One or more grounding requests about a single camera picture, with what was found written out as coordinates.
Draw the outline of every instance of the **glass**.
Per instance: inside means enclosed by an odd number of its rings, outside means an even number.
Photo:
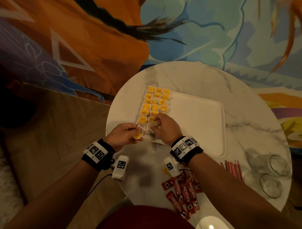
[[[274,177],[291,177],[287,161],[275,154],[260,154],[250,160],[252,170],[268,173]]]
[[[277,199],[281,196],[281,183],[268,173],[250,171],[244,175],[243,180],[247,186],[266,199]]]

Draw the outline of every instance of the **round marble table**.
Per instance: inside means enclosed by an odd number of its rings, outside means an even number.
[[[137,120],[147,86],[169,88],[188,95],[218,101],[224,105],[226,121],[227,155],[215,158],[217,162],[239,160],[249,168],[245,151],[253,149],[261,154],[272,152],[284,157],[291,167],[291,155],[280,124],[265,102],[246,84],[234,76],[195,62],[167,62],[149,67],[133,76],[116,95],[107,119],[106,134],[117,124]],[[125,194],[135,205],[149,205],[174,210],[165,197],[161,183],[170,178],[162,172],[163,160],[170,154],[168,146],[143,141],[128,145],[119,155],[129,156],[127,176],[120,183]],[[268,201],[282,210],[288,198],[291,179],[279,179],[282,195]],[[197,226],[206,216],[220,218],[232,226],[214,208],[204,193],[197,195],[200,211],[189,222]]]

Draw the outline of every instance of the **right hand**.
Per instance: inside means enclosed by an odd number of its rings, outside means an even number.
[[[171,146],[178,138],[182,137],[182,131],[175,120],[167,115],[158,113],[154,117],[157,126],[150,128],[155,132],[156,136],[165,144]]]

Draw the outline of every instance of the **white sensor device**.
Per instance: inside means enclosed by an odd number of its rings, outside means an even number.
[[[111,166],[114,167],[112,178],[116,181],[122,182],[125,179],[128,169],[129,157],[120,155],[118,159]]]
[[[182,167],[180,166],[179,162],[177,162],[175,160],[174,157],[170,156],[164,159],[165,165],[169,170],[169,173],[171,175],[171,177],[177,177],[178,175],[180,175],[182,173],[182,171],[180,171],[182,169]]]

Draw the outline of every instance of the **wristband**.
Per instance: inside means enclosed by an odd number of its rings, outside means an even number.
[[[183,136],[172,144],[170,154],[176,161],[188,164],[196,154],[202,153],[199,143],[192,136]]]
[[[111,159],[114,153],[112,146],[100,139],[84,150],[82,160],[100,172],[101,170],[110,168],[110,164],[112,164]]]

